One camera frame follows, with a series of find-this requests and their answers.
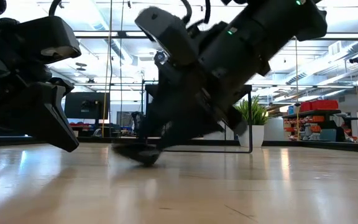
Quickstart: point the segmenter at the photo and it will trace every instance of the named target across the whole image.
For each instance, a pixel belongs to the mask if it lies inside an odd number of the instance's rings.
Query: ceiling vent
[[[338,54],[339,52],[341,52],[341,49],[343,48],[342,45],[343,45],[343,41],[337,41],[337,42],[331,44],[328,47],[328,54],[330,56],[334,56],[334,55]]]

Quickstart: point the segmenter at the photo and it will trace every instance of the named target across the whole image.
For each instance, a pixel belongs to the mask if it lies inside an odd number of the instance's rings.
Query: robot
[[[46,64],[81,55],[70,26],[54,16],[19,23],[0,19],[0,129],[15,130],[68,152],[79,143],[68,124],[61,101],[74,86],[52,77]],[[6,9],[0,0],[0,14]]]
[[[157,7],[144,9],[135,23],[168,55],[156,62],[158,88],[142,120],[137,144],[115,146],[125,157],[150,166],[167,147],[216,131],[223,121],[235,134],[247,122],[233,107],[244,96],[244,83],[256,73],[270,71],[269,60],[294,36],[299,41],[322,37],[327,32],[326,12],[316,0],[234,0],[246,7],[230,23],[220,22],[207,31],[191,26],[191,7],[182,0],[187,15],[180,19]],[[231,0],[222,0],[229,4]],[[147,136],[170,123],[154,147]]]

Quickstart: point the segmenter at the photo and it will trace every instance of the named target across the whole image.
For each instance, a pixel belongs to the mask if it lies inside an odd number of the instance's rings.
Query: green plant
[[[251,110],[252,110],[252,125],[264,125],[268,120],[267,110],[258,104],[258,96],[252,98]],[[242,117],[248,121],[248,100],[240,102],[236,109],[240,111]]]

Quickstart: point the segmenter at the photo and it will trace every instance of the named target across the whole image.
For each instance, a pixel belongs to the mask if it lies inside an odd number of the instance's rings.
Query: potted plant
[[[264,125],[268,120],[267,110],[258,104],[258,96],[252,98],[251,111],[252,111],[252,145],[253,147],[261,147],[264,141],[265,129]],[[248,101],[243,100],[240,102],[236,109],[240,111],[242,117],[248,122]],[[249,129],[239,135],[239,142],[242,147],[249,147]]]

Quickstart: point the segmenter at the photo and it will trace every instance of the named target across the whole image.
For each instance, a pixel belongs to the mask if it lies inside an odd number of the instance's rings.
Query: monitor
[[[104,93],[75,92],[66,96],[65,114],[67,118],[76,119],[108,119],[110,94],[106,94],[104,107]]]

